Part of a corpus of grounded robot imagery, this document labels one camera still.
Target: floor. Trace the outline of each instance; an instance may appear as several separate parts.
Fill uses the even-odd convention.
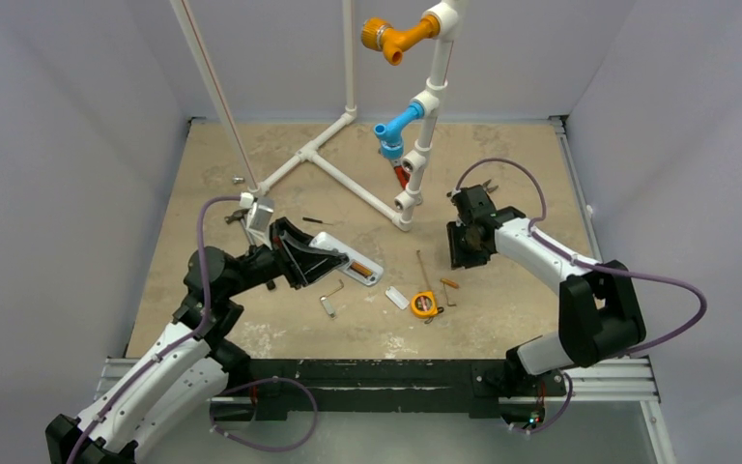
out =
[[[306,141],[327,125],[241,125],[246,151],[258,179],[265,179]],[[407,128],[407,146],[413,146],[418,127]],[[393,204],[401,190],[394,174],[377,155],[370,125],[352,125],[338,133],[320,151],[355,181]],[[282,279],[269,292],[257,287],[234,298],[245,313],[228,338],[254,358],[365,358],[454,359],[500,358],[505,350],[553,331],[557,326],[557,298],[530,273],[511,261],[494,256],[487,266],[451,271],[445,224],[455,209],[445,197],[462,171],[475,160],[504,156],[522,163],[538,178],[549,205],[541,224],[548,234],[589,255],[585,228],[573,195],[553,128],[543,124],[437,126],[434,152],[423,184],[424,203],[414,212],[414,228],[404,233],[331,179],[317,166],[305,163],[271,190],[275,218],[287,217],[314,235],[326,230],[371,257],[385,268],[374,287],[333,273],[299,291]],[[182,285],[186,261],[196,248],[195,220],[209,198],[244,189],[233,186],[239,173],[221,126],[193,124],[180,171],[160,231],[144,297],[128,348],[129,357],[142,355],[154,343],[186,294]],[[491,196],[498,207],[515,206],[529,217],[539,213],[531,183],[507,165],[481,166],[467,185],[493,178],[499,189]],[[212,206],[204,227],[206,244],[232,255],[245,252],[241,228],[227,225],[234,204]],[[309,216],[333,226],[303,222]],[[400,310],[385,296],[393,285],[406,297],[424,284],[415,251],[421,249],[434,290],[447,277],[460,284],[449,289],[449,307],[425,325],[409,309]],[[330,319],[319,297],[337,286],[330,297],[337,317]],[[440,303],[444,297],[439,292]]]

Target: gray wall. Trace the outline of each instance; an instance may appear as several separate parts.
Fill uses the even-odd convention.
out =
[[[345,105],[340,0],[192,0],[224,93],[240,120],[331,119]],[[410,27],[436,0],[356,0],[357,33],[380,16]],[[547,118],[569,113],[634,0],[472,0],[454,45],[449,120]],[[185,112],[216,118],[168,2],[131,7]],[[432,43],[394,68],[357,49],[360,118],[398,114],[424,88]]]
[[[568,129],[605,257],[709,297],[652,350],[679,462],[742,462],[742,2],[636,2]],[[637,289],[651,336],[696,309]]]
[[[124,2],[0,0],[0,463],[123,353],[185,135]]]

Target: yellow tape measure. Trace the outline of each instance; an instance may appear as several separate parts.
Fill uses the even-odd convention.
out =
[[[427,290],[417,293],[411,299],[411,312],[419,319],[430,319],[442,312],[442,307],[437,305],[437,298],[431,290],[431,283],[428,281],[428,275],[425,273],[425,265],[422,264],[422,256],[419,250],[416,251],[416,259],[419,260],[419,269],[422,271],[422,278],[425,279]]]

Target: screwdriver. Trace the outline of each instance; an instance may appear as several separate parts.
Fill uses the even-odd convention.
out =
[[[330,222],[322,222],[321,220],[315,219],[313,217],[305,217],[305,216],[303,216],[302,217],[302,220],[304,220],[306,222],[314,222],[315,224],[334,225],[334,224],[332,224]]]

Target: blue pipe fitting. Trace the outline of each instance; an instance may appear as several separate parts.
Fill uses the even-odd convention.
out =
[[[380,140],[380,153],[389,160],[402,157],[402,130],[412,121],[422,119],[425,109],[417,101],[412,101],[408,109],[392,119],[388,124],[374,126],[374,135]]]

